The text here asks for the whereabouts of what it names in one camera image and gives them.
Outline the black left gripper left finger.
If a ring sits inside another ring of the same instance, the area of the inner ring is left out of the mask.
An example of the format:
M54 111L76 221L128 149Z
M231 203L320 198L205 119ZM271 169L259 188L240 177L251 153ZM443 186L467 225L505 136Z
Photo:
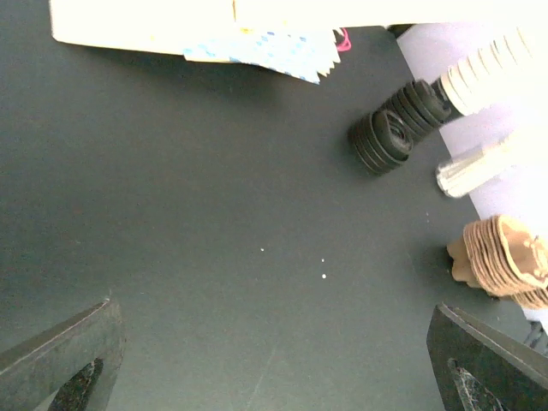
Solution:
M1 353L1 409L105 410L125 349L119 304L105 300Z

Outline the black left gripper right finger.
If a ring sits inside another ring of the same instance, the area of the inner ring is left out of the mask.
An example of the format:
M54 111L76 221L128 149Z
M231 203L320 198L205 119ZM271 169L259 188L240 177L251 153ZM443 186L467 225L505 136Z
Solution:
M459 308L437 305L426 344L446 410L546 410L547 332L522 341Z

